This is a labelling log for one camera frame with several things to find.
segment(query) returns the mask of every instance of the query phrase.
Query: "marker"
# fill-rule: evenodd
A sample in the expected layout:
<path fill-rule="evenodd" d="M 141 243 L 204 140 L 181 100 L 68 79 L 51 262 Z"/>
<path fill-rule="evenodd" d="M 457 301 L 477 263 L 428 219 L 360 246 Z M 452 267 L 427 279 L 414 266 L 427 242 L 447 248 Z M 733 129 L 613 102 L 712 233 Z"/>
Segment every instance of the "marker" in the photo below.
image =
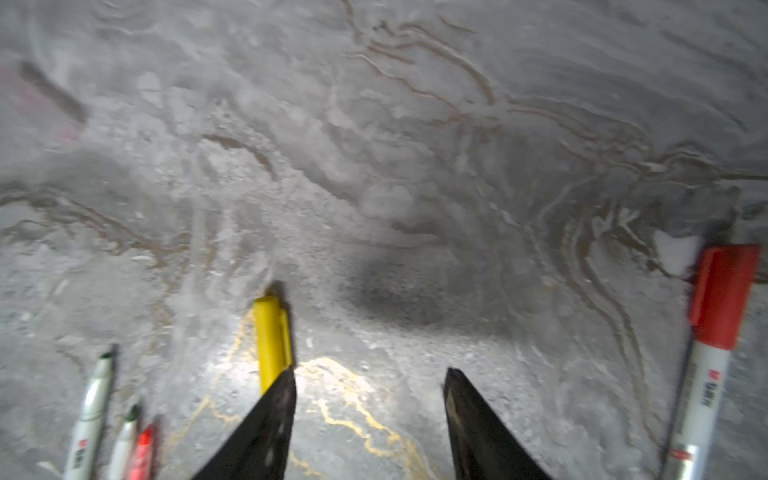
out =
<path fill-rule="evenodd" d="M 152 469 L 152 425 L 139 435 L 128 480 L 147 480 Z"/>
<path fill-rule="evenodd" d="M 760 247 L 707 248 L 690 308 L 694 343 L 662 480 L 701 480 Z"/>
<path fill-rule="evenodd" d="M 123 480 L 127 474 L 131 453 L 134 451 L 136 436 L 138 435 L 138 417 L 139 406 L 134 405 L 125 416 L 123 428 L 114 443 L 112 458 L 107 469 L 107 480 Z"/>
<path fill-rule="evenodd" d="M 112 353 L 99 357 L 88 389 L 85 390 L 80 419 L 74 426 L 72 445 L 67 454 L 64 480 L 90 480 L 98 447 L 104 411 L 112 384 Z"/>
<path fill-rule="evenodd" d="M 261 392 L 293 363 L 288 331 L 288 312 L 276 296 L 268 295 L 253 303 L 253 331 L 259 353 Z"/>

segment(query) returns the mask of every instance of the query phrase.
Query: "marker cap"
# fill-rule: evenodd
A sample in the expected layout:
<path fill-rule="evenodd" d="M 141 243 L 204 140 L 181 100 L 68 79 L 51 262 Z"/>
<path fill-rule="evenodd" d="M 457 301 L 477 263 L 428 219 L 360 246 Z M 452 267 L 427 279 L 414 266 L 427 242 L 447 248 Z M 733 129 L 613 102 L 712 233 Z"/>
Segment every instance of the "marker cap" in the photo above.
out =
<path fill-rule="evenodd" d="M 690 307 L 696 341 L 733 350 L 759 257 L 758 245 L 705 249 Z"/>

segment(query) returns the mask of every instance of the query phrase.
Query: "pen clip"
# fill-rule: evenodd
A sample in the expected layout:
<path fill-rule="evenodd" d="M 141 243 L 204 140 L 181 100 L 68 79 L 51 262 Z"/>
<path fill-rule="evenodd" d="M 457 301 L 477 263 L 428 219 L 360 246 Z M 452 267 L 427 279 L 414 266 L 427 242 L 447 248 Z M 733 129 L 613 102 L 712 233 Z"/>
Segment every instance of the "pen clip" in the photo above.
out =
<path fill-rule="evenodd" d="M 694 290 L 694 297 L 690 304 L 690 314 L 688 316 L 690 324 L 697 326 L 699 319 L 701 318 L 701 304 L 704 302 L 704 297 L 707 295 L 707 281 L 709 280 L 710 271 L 712 270 L 712 261 L 717 253 L 722 249 L 719 247 L 706 248 L 701 256 L 701 262 L 699 263 L 699 272 L 696 277 L 696 289 Z"/>

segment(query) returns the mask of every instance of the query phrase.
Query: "yellow pen clip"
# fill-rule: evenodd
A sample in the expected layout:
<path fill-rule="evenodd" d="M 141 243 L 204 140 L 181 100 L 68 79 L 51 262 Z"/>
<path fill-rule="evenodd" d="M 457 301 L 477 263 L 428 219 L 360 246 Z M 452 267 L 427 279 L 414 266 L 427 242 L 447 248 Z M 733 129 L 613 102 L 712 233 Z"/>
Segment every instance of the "yellow pen clip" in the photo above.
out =
<path fill-rule="evenodd" d="M 253 326 L 259 352 L 261 392 L 293 362 L 288 331 L 288 312 L 273 295 L 263 296 L 253 303 Z"/>

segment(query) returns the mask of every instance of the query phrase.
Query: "white marker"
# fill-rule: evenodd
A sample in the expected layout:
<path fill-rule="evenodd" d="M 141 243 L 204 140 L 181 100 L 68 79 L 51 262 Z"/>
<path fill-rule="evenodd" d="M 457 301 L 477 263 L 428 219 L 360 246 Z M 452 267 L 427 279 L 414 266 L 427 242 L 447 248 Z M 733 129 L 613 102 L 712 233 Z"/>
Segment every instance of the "white marker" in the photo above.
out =
<path fill-rule="evenodd" d="M 136 445 L 138 436 L 139 406 L 134 405 L 125 416 L 125 423 L 120 430 L 117 441 L 114 443 L 112 459 L 107 469 L 107 480 L 123 480 L 128 473 L 128 463 Z"/>
<path fill-rule="evenodd" d="M 730 352 L 736 346 L 759 256 L 757 245 L 711 247 L 704 251 L 690 308 L 695 340 L 662 480 L 704 477 Z"/>
<path fill-rule="evenodd" d="M 112 354 L 99 357 L 96 371 L 85 390 L 80 419 L 74 426 L 72 445 L 67 454 L 64 480 L 90 480 L 98 438 L 104 424 L 104 411 L 112 384 Z"/>

